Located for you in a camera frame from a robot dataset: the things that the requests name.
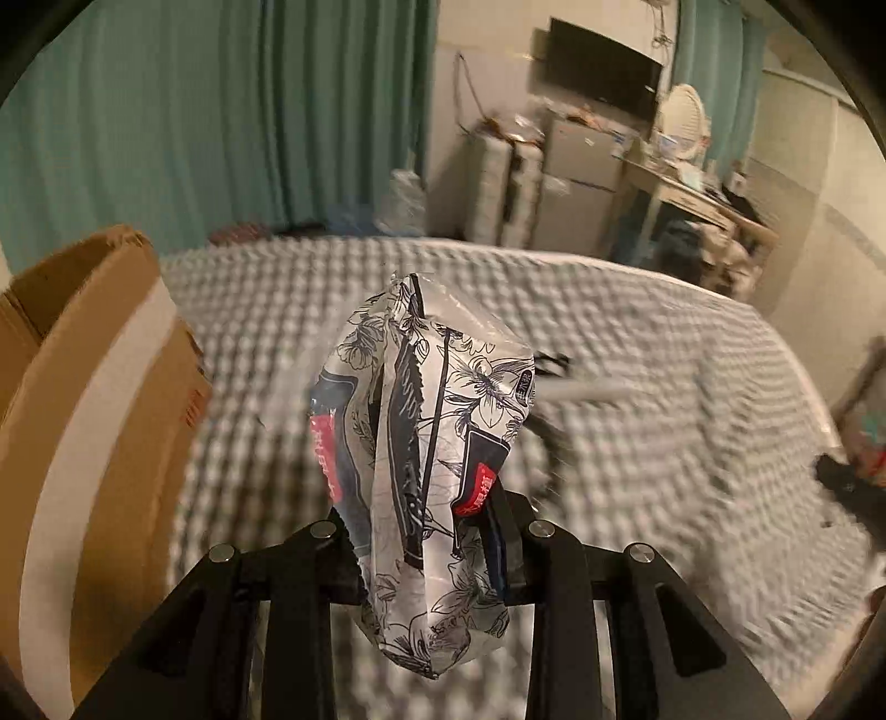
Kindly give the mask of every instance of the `teal curtain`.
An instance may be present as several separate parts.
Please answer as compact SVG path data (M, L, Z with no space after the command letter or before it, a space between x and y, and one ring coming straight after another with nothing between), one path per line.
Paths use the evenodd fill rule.
M374 207L424 141L434 0L95 0L0 106L13 271L129 223L157 249Z
M673 84L692 85L711 118L711 147L724 176L741 160L753 131L766 30L738 0L680 0Z

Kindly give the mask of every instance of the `silver screw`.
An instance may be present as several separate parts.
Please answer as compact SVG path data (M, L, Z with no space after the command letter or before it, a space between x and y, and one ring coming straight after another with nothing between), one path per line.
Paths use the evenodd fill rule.
M536 537L551 537L555 531L554 523L547 520L533 520L529 523L529 534Z
M317 540L325 540L327 537L335 535L336 527L334 522L329 520L320 520L311 526L311 535Z
M656 552L645 543L631 545L631 550L629 552L631 553L631 557L637 562L652 562L656 557Z
M209 559L212 562L228 562L233 557L234 548L225 543L213 545L209 550Z

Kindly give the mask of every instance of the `checkered bedsheet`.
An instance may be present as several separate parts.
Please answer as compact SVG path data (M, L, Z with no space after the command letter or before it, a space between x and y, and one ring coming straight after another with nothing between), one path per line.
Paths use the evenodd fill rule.
M260 415L275 371L392 273L436 273L539 353L634 388L617 403L544 403L577 466L552 520L613 550L655 545L776 689L807 670L863 598L866 534L821 495L828 446L781 341L754 309L574 256L451 241L276 240L193 250L163 276L205 352L214 397L175 519L169 582L213 544L279 543L327 511L307 389L281 427ZM548 458L524 431L509 489L544 485ZM522 718L532 609L507 644L432 681L386 660L344 611L333 618L341 717Z

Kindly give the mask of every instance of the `black flat screen tv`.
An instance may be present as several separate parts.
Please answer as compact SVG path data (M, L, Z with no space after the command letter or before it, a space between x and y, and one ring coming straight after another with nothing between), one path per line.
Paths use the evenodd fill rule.
M551 18L545 80L652 122L662 66L641 52Z

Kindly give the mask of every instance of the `floral print bag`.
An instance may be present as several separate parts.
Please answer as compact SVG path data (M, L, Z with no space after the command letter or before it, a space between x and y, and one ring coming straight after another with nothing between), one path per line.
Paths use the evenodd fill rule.
M311 429L368 596L357 622L426 677L501 646L477 513L532 406L531 349L471 298L415 273L348 319Z

